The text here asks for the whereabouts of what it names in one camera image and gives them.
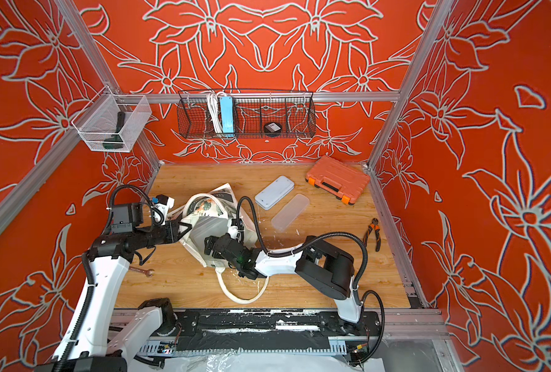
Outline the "white printed canvas tote bag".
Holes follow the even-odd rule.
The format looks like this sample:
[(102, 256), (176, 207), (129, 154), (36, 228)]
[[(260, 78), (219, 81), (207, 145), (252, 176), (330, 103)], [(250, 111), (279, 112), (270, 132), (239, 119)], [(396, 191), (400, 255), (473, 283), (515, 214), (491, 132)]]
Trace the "white printed canvas tote bag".
[(168, 212), (167, 216), (169, 220), (181, 219), (192, 226), (191, 231), (179, 242), (204, 267), (215, 269), (221, 290), (232, 302), (249, 305), (262, 297), (269, 281), (264, 281), (263, 287), (255, 297), (241, 299), (232, 294), (224, 283), (222, 274), (229, 267), (227, 260), (213, 258), (210, 254), (204, 253), (204, 240), (207, 237), (221, 237), (225, 234), (232, 238), (240, 237), (234, 223), (237, 206), (235, 193), (230, 184), (226, 183), (210, 192), (193, 195), (184, 206)]

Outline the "translucent frosted pencil case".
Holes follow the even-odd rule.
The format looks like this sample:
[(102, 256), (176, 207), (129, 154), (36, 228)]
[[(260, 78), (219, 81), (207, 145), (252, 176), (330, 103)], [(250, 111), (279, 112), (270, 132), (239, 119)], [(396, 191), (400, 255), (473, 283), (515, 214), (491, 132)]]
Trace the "translucent frosted pencil case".
[(305, 195), (296, 194), (272, 218), (272, 227), (277, 232), (284, 232), (309, 206), (310, 200)]

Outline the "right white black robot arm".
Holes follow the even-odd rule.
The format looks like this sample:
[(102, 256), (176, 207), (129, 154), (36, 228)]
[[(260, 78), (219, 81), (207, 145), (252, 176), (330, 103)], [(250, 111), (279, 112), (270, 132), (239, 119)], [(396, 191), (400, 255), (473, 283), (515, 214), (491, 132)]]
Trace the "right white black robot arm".
[[(365, 303), (369, 296), (373, 296), (379, 305), (379, 331), (374, 344), (367, 339), (363, 346), (356, 348), (347, 358), (351, 367), (363, 369), (371, 360), (382, 344), (386, 313), (382, 298), (374, 290), (359, 294), (359, 282), (368, 266), (367, 239), (360, 239), (349, 232), (328, 232), (319, 236), (309, 236), (306, 240), (290, 248), (270, 250), (265, 245), (260, 232), (257, 232), (259, 248), (247, 248), (243, 244), (244, 223), (241, 218), (241, 205), (249, 202), (252, 212), (252, 221), (258, 228), (258, 218), (255, 206), (251, 199), (243, 197), (238, 202), (232, 226), (235, 235), (229, 232), (215, 237), (204, 239), (204, 253), (207, 256), (224, 260), (229, 268), (238, 272), (238, 275), (249, 280), (259, 278), (268, 280), (276, 275), (295, 274), (319, 291), (322, 295), (332, 299), (337, 307), (339, 319), (346, 323), (358, 325), (362, 322)], [(345, 238), (356, 243), (362, 252), (360, 268), (355, 269), (354, 257), (329, 243), (330, 238)]]

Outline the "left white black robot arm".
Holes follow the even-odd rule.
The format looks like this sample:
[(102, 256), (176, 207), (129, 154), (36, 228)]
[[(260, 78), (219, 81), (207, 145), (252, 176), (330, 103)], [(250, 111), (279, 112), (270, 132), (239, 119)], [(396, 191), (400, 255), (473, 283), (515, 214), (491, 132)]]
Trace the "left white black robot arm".
[(150, 231), (133, 229), (98, 237), (81, 256), (86, 274), (69, 327), (50, 361), (37, 371), (127, 371), (154, 333), (178, 337), (183, 327), (169, 299), (143, 302), (113, 339), (108, 337), (121, 284), (139, 251), (176, 243), (193, 229), (169, 220)]

